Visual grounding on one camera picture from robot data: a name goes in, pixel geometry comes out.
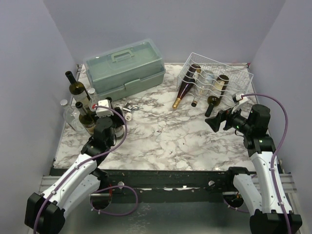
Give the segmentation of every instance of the toolbox handle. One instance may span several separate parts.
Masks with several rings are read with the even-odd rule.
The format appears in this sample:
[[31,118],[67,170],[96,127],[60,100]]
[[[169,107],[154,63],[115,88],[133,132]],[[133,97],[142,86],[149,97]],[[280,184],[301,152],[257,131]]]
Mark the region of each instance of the toolbox handle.
[[119,52],[117,52],[117,53],[112,54],[112,61],[113,61],[113,62],[117,62],[116,57],[117,57],[117,56],[120,56],[120,55],[123,55],[123,54],[130,54],[130,57],[133,57],[133,56],[134,56],[134,54],[132,53],[132,51],[129,50],[129,49],[127,49],[127,50],[119,51]]

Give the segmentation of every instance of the marble pattern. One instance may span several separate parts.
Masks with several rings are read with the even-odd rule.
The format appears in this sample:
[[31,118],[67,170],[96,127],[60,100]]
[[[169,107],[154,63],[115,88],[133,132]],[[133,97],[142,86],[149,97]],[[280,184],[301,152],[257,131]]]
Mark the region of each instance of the marble pattern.
[[[230,166],[243,166],[254,171],[254,166],[243,146],[242,137],[234,130],[214,133],[204,122],[208,107],[202,98],[196,108],[186,96],[177,110],[172,109],[176,98],[176,79],[182,65],[166,64],[161,85],[139,94],[115,101],[123,107],[127,102],[140,107],[128,122],[128,135],[122,146],[108,155],[100,169],[138,170],[227,170]],[[90,87],[85,69],[79,80]],[[244,108],[248,116],[255,98]],[[227,108],[220,104],[212,113]],[[88,135],[80,135],[66,125],[54,163],[55,168],[67,169],[76,160]]]

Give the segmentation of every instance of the gray floor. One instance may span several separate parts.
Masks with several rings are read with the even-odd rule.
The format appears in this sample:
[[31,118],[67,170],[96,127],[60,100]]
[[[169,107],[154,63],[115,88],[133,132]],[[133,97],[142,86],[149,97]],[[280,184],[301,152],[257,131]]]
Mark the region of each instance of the gray floor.
[[[133,204],[111,204],[125,212]],[[61,234],[250,234],[249,214],[223,203],[141,203],[131,215],[114,217],[91,212],[85,200],[67,218]]]

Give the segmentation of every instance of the bottle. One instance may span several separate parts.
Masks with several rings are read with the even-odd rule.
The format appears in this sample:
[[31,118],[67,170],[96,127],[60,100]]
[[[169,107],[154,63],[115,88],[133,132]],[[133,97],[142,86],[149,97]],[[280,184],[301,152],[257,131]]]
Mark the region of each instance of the bottle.
[[60,101],[60,105],[64,108],[63,117],[64,120],[72,127],[77,133],[86,133],[86,129],[79,122],[79,111],[68,105],[68,101],[63,99]]
[[179,88],[179,92],[177,94],[176,100],[172,106],[172,108],[174,110],[177,109],[178,105],[180,104],[181,100],[184,98],[184,96],[190,91],[190,89],[193,87],[193,83],[196,82],[196,80],[193,78],[194,73],[195,72],[200,73],[201,72],[201,68],[198,64],[192,64],[189,68],[189,70],[187,71],[185,77],[183,78],[183,81],[180,88]]
[[194,86],[194,99],[191,106],[196,107],[201,97],[206,96],[209,93],[208,89],[212,88],[214,79],[215,75],[212,71],[204,70],[201,74],[199,74],[196,85]]
[[95,109],[93,109],[93,105],[94,104],[98,104],[99,98],[98,98],[98,94],[95,90],[95,88],[90,88],[88,90],[89,96],[90,96],[90,101],[89,101],[89,108],[90,111],[96,111]]
[[82,123],[82,125],[87,129],[88,133],[93,134],[96,123],[94,122],[94,119],[91,117],[92,112],[90,110],[86,110],[86,108],[84,108],[82,102],[80,101],[76,102],[76,107],[80,112],[79,115],[80,123]]
[[229,78],[226,75],[219,75],[216,81],[214,82],[214,87],[211,89],[213,92],[207,99],[209,104],[208,109],[205,113],[205,117],[209,117],[213,108],[218,106],[221,102],[222,95],[224,94],[224,90],[227,88],[227,84],[229,83]]
[[82,102],[84,108],[89,109],[90,97],[83,83],[76,81],[71,71],[65,72],[65,75],[70,82],[69,92],[76,101]]

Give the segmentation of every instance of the wine rack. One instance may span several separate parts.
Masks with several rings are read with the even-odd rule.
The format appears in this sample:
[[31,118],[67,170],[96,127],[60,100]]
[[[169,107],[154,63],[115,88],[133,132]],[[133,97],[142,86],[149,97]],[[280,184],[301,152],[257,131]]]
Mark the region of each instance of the wine rack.
[[[191,55],[189,56],[189,58],[186,60],[185,64],[183,65],[183,68],[180,74],[177,76],[178,78],[177,84],[176,84],[177,90],[179,89],[180,84],[183,81],[183,78],[186,76],[188,69],[194,63],[198,64],[201,67],[201,73],[199,74],[199,76],[202,76],[205,79],[207,79],[205,77],[206,76],[205,71],[207,70],[213,72],[215,79],[219,75],[226,75],[229,78],[230,81],[227,84],[227,88],[225,89],[224,95],[222,95],[223,98],[221,100],[221,102],[225,103],[226,105],[230,107],[234,106],[232,95],[239,93],[239,92],[248,93],[248,89],[252,83],[254,75],[242,70],[244,67],[247,67],[246,63],[224,64],[224,63],[215,61],[213,59],[204,57],[202,55],[196,54],[196,53],[191,53]],[[189,95],[194,95],[194,91],[197,87],[202,89],[200,87],[201,85],[200,80],[196,78],[195,80],[196,80],[196,83],[194,87],[191,89],[191,91],[188,93]],[[210,95],[215,94],[213,91],[213,89],[217,89],[217,88],[214,88],[215,82],[216,81],[213,81],[212,84],[208,85],[208,87],[205,88],[205,90],[208,90],[208,94],[206,98]]]

